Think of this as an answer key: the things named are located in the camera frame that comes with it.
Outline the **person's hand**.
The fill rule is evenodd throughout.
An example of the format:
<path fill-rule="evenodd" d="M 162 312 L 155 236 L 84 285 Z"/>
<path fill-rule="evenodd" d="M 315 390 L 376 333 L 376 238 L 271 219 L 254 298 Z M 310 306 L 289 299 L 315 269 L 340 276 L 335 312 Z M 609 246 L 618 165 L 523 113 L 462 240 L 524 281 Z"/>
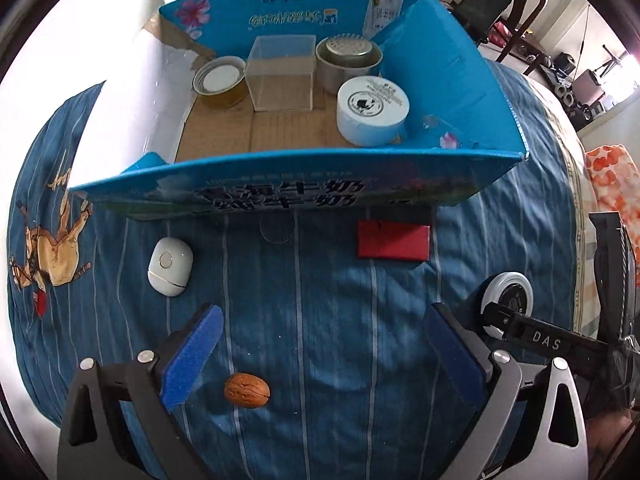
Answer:
<path fill-rule="evenodd" d="M 603 412 L 586 421 L 589 479 L 601 479 L 637 428 L 639 414 L 631 410 Z"/>

